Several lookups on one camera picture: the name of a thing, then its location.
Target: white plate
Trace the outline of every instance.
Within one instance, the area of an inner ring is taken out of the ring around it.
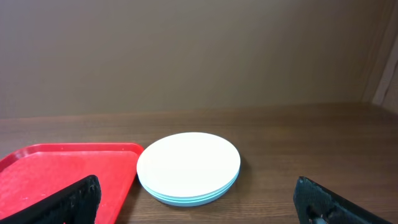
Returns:
[[[142,184],[170,197],[214,192],[234,179],[241,159],[227,140],[207,133],[181,133],[151,144],[137,162]]]

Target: brown wooden table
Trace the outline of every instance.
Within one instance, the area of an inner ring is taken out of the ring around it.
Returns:
[[[138,181],[117,223],[298,223],[292,201],[305,175],[398,223],[398,118],[361,104],[62,116],[0,120],[0,157],[43,142],[138,142],[174,133],[223,136],[239,150],[239,177],[219,200],[164,205]]]

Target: background wall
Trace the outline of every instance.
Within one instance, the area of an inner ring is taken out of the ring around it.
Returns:
[[[359,101],[393,0],[2,0],[0,118]]]

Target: red tray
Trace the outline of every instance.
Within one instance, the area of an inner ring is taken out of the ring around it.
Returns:
[[[94,174],[102,193],[95,223],[114,223],[143,150],[134,143],[67,143],[13,152],[0,161],[0,219]]]

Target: wooden table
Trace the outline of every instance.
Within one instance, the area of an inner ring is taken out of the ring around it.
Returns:
[[[201,131],[230,140],[241,171],[219,200],[164,205],[138,181],[117,223],[298,223],[292,201],[305,175],[398,223],[398,118],[361,104],[0,120],[0,157],[41,142],[138,142]]]

